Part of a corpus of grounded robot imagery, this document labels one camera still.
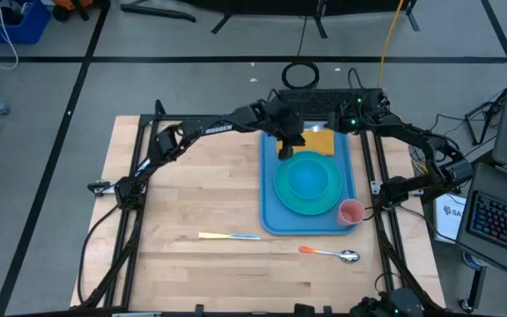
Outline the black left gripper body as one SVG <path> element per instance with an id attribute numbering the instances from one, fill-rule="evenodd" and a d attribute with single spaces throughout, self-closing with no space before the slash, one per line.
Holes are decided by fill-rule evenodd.
<path id="1" fill-rule="evenodd" d="M 290 146 L 304 146 L 302 136 L 305 123 L 296 108 L 280 100 L 271 100 L 266 105 L 268 121 L 264 131 Z"/>

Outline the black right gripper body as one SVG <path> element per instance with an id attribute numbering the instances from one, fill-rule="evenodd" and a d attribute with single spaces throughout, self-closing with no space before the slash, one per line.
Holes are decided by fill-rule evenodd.
<path id="1" fill-rule="evenodd" d="M 336 131 L 340 133 L 360 133 L 370 129 L 370 125 L 364 119 L 360 106 L 350 105 L 341 107 L 336 111 Z"/>

